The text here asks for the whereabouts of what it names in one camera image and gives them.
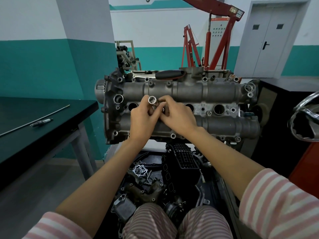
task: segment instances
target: red engine hoist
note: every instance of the red engine hoist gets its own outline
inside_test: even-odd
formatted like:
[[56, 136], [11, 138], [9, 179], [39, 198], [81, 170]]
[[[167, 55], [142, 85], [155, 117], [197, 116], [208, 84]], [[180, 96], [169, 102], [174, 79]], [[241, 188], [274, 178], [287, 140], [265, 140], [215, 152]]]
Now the red engine hoist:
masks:
[[[188, 67], [194, 66], [194, 60], [193, 60], [193, 53], [192, 48], [195, 53], [195, 57], [198, 63], [198, 66], [204, 66], [205, 70], [213, 70], [216, 68], [216, 65], [218, 63], [218, 60], [221, 56], [221, 53], [224, 50], [224, 56], [223, 56], [223, 62], [222, 62], [222, 69], [226, 68], [227, 64], [227, 58], [228, 58], [228, 51], [229, 51], [229, 43], [230, 43], [230, 35], [232, 33], [233, 26], [236, 21], [239, 21], [244, 14], [244, 11], [240, 10], [237, 7], [234, 7], [232, 5], [223, 3], [218, 0], [183, 0], [187, 2], [188, 4], [192, 5], [193, 7], [202, 10], [204, 12], [209, 13], [209, 23], [208, 23], [208, 32], [206, 33], [206, 44], [205, 44], [205, 55], [204, 55], [204, 63], [200, 63], [200, 58], [197, 51], [197, 45], [195, 44], [193, 34], [191, 32], [190, 26], [186, 26], [184, 28], [184, 49], [183, 49], [183, 57], [182, 57], [182, 65], [184, 61], [184, 54], [186, 50], [187, 55], [187, 63]], [[229, 17], [229, 22], [226, 26], [226, 29], [224, 31], [224, 34], [220, 40], [220, 43], [218, 45], [218, 48], [216, 50], [216, 53], [213, 57], [212, 62], [208, 66], [208, 60], [209, 60], [209, 49], [211, 44], [211, 19], [212, 15], [218, 15], [218, 16], [227, 16]]]

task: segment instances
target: person's left hand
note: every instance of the person's left hand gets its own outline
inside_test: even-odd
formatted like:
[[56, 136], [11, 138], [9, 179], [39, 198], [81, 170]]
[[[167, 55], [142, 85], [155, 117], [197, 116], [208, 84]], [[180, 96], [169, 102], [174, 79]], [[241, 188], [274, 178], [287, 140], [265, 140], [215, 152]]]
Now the person's left hand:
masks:
[[166, 102], [161, 102], [154, 111], [148, 98], [149, 96], [145, 95], [140, 105], [131, 111], [130, 139], [141, 143], [143, 147], [151, 137], [155, 124], [166, 104]]

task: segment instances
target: ratchet handle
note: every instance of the ratchet handle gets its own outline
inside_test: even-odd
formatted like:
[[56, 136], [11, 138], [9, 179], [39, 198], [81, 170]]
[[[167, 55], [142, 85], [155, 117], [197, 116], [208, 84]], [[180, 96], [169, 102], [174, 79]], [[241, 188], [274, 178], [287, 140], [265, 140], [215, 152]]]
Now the ratchet handle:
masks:
[[160, 71], [157, 72], [155, 74], [155, 78], [157, 80], [175, 80], [175, 79], [179, 79], [181, 77], [184, 77], [186, 74], [186, 72], [184, 70], [164, 70], [164, 71]]

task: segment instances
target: forearm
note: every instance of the forearm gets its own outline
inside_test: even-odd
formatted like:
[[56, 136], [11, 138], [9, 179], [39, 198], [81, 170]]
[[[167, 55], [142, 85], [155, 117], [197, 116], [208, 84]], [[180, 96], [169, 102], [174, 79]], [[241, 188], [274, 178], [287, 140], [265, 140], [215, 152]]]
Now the forearm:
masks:
[[92, 177], [67, 197], [56, 213], [74, 221], [94, 237], [141, 143], [130, 139]]
[[189, 139], [230, 185], [239, 200], [263, 166], [211, 136], [202, 127], [190, 132]]

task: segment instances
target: sleeve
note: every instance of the sleeve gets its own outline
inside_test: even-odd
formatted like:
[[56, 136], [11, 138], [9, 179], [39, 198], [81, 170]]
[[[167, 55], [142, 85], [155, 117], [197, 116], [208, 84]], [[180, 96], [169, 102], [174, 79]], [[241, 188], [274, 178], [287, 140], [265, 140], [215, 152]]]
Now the sleeve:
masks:
[[272, 169], [249, 183], [239, 216], [264, 239], [319, 238], [319, 200]]
[[53, 212], [45, 213], [23, 239], [92, 239], [73, 221]]

